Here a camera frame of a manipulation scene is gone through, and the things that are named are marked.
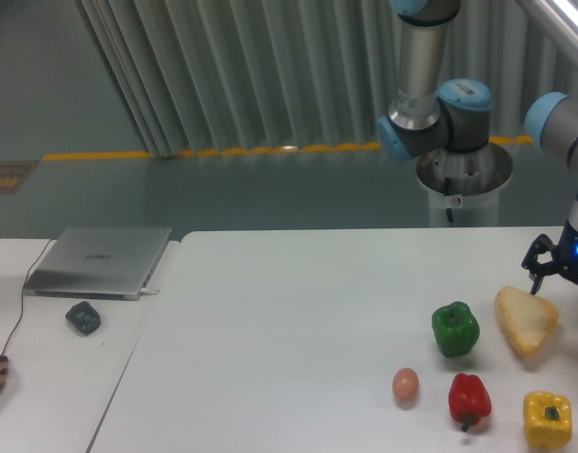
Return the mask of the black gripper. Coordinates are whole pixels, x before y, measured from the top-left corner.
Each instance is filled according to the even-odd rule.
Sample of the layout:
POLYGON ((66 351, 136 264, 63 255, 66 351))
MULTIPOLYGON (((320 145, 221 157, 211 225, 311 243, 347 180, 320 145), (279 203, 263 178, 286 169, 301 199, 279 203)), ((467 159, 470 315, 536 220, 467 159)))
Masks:
POLYGON ((538 293, 545 277, 558 273, 578 286, 578 230, 566 223, 557 246, 559 261, 555 258, 555 249, 556 245, 546 234, 540 234, 531 242, 521 262, 532 280, 530 294, 538 293))

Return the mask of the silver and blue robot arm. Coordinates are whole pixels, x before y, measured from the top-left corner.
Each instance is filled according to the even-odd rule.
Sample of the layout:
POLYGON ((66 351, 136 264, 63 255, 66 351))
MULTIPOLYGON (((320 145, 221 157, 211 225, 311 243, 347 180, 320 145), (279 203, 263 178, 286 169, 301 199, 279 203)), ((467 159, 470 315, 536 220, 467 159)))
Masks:
MULTIPOLYGON (((416 161, 433 226, 494 222, 498 193, 512 175, 513 163, 489 139, 490 90, 469 78, 438 79, 448 25, 460 5, 395 1, 392 9, 403 30, 397 94, 378 122, 381 145, 394 159, 416 161)), ((541 150, 578 175, 578 99, 546 93, 529 108, 524 126, 541 150)), ((578 285, 578 192, 560 239, 534 239, 522 265, 535 289, 552 275, 578 285)))

